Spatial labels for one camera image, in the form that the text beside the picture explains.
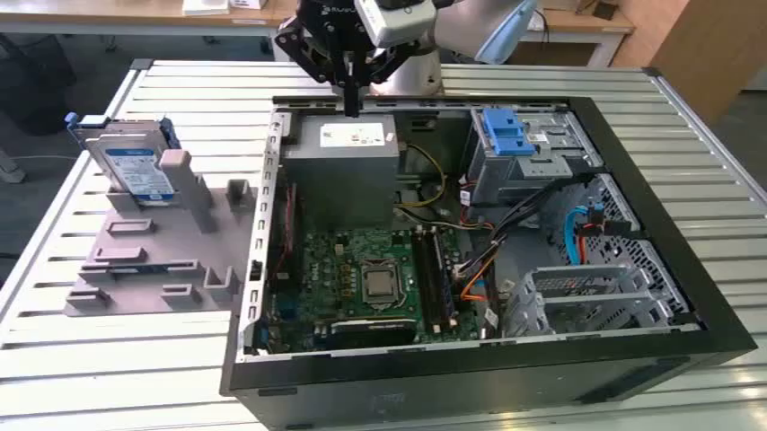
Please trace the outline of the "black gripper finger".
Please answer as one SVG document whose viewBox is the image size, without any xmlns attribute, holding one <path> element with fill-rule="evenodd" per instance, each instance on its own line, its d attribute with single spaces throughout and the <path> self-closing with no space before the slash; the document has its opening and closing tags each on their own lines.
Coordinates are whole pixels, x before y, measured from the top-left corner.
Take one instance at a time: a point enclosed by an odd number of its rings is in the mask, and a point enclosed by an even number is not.
<svg viewBox="0 0 767 431">
<path fill-rule="evenodd" d="M 348 72 L 345 51 L 341 48 L 341 33 L 337 26 L 325 22 L 319 29 L 309 30 L 297 16 L 280 26 L 275 42 L 288 57 L 317 83 L 329 83 L 343 98 L 344 114 L 356 116 L 356 86 Z"/>
<path fill-rule="evenodd" d="M 360 107 L 367 91 L 364 87 L 371 84 L 381 84 L 396 69 L 404 65 L 407 59 L 416 54 L 420 42 L 412 40 L 391 48 L 381 54 L 368 59 L 368 52 L 361 49 L 353 50 L 353 116 L 360 115 Z"/>
</svg>

